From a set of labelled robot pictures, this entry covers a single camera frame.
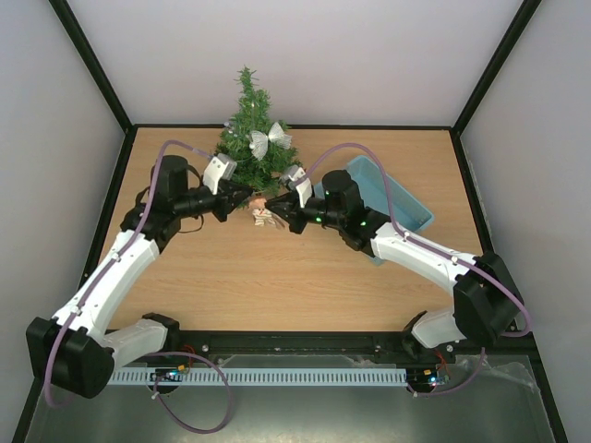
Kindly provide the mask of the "gingerbread figure ornament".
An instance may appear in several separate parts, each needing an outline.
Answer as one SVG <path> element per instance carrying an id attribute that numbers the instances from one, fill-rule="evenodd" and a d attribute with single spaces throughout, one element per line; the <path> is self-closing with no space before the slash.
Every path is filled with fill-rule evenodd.
<path id="1" fill-rule="evenodd" d="M 254 225 L 262 227 L 268 225 L 264 221 L 264 210 L 266 208 L 267 199 L 263 196 L 256 196 L 248 202 L 248 209 L 254 220 Z"/>

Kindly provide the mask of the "small green christmas tree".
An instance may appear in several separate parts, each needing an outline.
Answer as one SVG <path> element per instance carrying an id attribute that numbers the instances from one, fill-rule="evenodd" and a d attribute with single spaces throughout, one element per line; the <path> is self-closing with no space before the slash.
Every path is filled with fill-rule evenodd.
<path id="1" fill-rule="evenodd" d="M 236 182 L 252 187 L 258 194 L 276 196 L 283 187 L 280 176 L 301 161 L 288 125 L 271 119 L 271 95 L 259 87 L 255 74 L 247 66 L 238 72 L 238 110 L 224 126 L 215 152 L 236 162 Z"/>

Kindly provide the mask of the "white mesh bow ornament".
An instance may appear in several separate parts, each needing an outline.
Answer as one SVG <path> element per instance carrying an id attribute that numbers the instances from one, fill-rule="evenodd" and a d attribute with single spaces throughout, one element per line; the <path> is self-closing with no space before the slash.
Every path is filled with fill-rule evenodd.
<path id="1" fill-rule="evenodd" d="M 289 150 L 292 144 L 292 137 L 284 132 L 279 122 L 273 123 L 267 133 L 252 130 L 249 134 L 249 139 L 250 151 L 258 161 L 265 157 L 271 144 L 275 144 L 284 150 Z"/>

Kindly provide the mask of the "light blue plastic basket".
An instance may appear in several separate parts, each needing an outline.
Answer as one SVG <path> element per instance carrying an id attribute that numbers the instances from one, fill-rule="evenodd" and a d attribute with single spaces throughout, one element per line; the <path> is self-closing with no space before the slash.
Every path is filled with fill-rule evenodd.
<path id="1" fill-rule="evenodd" d="M 367 156 L 357 156 L 347 163 L 345 170 L 357 183 L 367 207 L 386 215 L 392 201 L 395 219 L 408 231 L 419 233 L 435 220 L 435 215 L 391 176 L 387 176 L 390 191 L 386 192 L 379 166 Z"/>

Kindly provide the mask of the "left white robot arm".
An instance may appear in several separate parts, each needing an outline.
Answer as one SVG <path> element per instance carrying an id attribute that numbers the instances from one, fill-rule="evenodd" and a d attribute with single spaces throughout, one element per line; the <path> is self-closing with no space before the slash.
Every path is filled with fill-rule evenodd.
<path id="1" fill-rule="evenodd" d="M 176 346 L 179 324 L 157 314 L 115 332 L 107 330 L 116 309 L 142 272 L 180 232 L 186 218 L 210 213 L 219 222 L 248 199 L 249 186 L 233 181 L 237 164 L 212 156 L 199 180 L 188 184 L 193 167 L 177 155 L 161 157 L 151 184 L 120 225 L 111 249 L 78 292 L 49 319 L 36 317 L 26 331 L 35 377 L 45 385 L 91 399 L 114 371 L 149 353 Z"/>

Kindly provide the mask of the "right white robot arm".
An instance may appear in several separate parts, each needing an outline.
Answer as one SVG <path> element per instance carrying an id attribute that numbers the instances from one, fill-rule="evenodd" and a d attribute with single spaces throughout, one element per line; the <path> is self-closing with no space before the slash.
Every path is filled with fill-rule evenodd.
<path id="1" fill-rule="evenodd" d="M 497 254 L 453 251 L 403 230 L 364 203 L 345 170 L 325 174 L 322 189 L 318 197 L 308 179 L 296 179 L 292 190 L 268 200 L 266 208 L 292 233 L 302 233 L 310 223 L 333 229 L 353 250 L 410 269 L 452 297 L 451 306 L 420 313 L 407 325 L 403 350 L 409 359 L 423 361 L 435 347 L 452 341 L 489 347 L 506 333 L 523 300 Z"/>

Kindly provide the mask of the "black frame rail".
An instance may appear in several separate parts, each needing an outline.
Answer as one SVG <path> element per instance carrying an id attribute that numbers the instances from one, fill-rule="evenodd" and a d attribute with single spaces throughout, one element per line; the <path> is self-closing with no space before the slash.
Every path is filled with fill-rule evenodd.
<path id="1" fill-rule="evenodd" d="M 164 352 L 190 351 L 211 361 L 233 355 L 345 355 L 378 364 L 452 362 L 456 353 L 478 355 L 470 341 L 447 343 L 430 350 L 410 342 L 404 332 L 233 332 L 180 330 L 169 335 Z"/>

